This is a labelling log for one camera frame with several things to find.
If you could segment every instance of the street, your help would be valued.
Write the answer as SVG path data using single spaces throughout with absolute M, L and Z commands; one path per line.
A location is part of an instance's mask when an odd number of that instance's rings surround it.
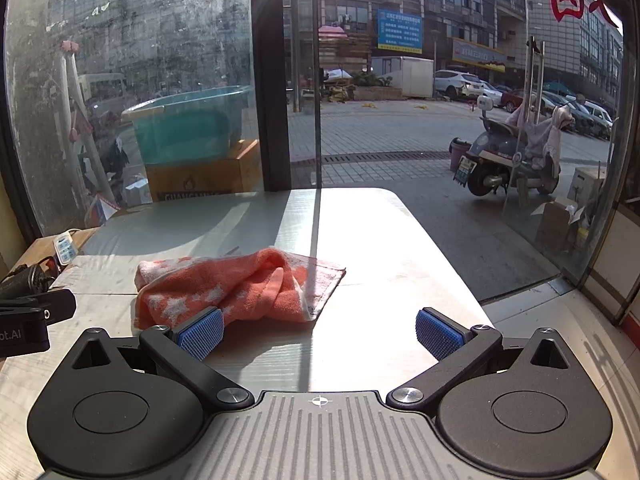
M 454 137 L 475 140 L 482 132 L 480 117 L 477 108 L 471 111 L 462 102 L 323 102 L 321 107 L 322 185 L 396 193 L 483 301 L 559 269 L 502 221 L 502 190 L 478 198 L 453 182 L 449 143 Z M 508 114 L 495 109 L 489 117 L 505 120 Z M 289 114 L 289 145 L 293 186 L 311 186 L 313 115 Z M 608 150 L 608 142 L 563 132 L 555 194 L 567 195 L 577 166 L 600 161 L 604 167 Z M 530 196 L 532 202 L 542 200 L 535 192 Z

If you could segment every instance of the drain grate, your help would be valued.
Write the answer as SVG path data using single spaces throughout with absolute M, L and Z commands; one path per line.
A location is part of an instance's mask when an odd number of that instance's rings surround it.
M 353 164 L 354 162 L 388 162 L 390 160 L 445 160 L 449 152 L 376 152 L 376 153 L 339 153 L 338 155 L 323 155 L 322 164 Z M 291 166 L 312 166 L 315 159 L 298 160 Z

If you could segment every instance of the blue gripper pad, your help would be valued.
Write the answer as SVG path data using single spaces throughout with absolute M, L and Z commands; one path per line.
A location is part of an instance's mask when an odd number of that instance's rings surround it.
M 468 342 L 473 333 L 437 310 L 425 308 L 415 318 L 415 336 L 431 355 L 442 361 Z
M 175 343 L 198 361 L 222 341 L 225 323 L 222 311 L 208 308 L 174 329 Z

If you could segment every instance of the black door frame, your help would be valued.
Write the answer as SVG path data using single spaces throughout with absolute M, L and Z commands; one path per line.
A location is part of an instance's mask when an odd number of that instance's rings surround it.
M 4 25 L 8 0 L 0 0 L 0 74 L 4 76 Z M 266 191 L 291 189 L 282 0 L 251 0 L 255 98 Z M 0 82 L 0 174 L 27 244 L 42 236 L 29 199 L 12 134 L 8 96 Z

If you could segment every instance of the white truck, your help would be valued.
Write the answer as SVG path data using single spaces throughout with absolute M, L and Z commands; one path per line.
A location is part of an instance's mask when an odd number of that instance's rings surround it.
M 124 74 L 104 73 L 79 75 L 80 90 L 89 115 L 101 117 L 106 112 L 120 114 L 136 104 L 127 93 Z
M 433 60 L 409 56 L 372 57 L 376 75 L 391 77 L 391 86 L 404 97 L 433 97 Z

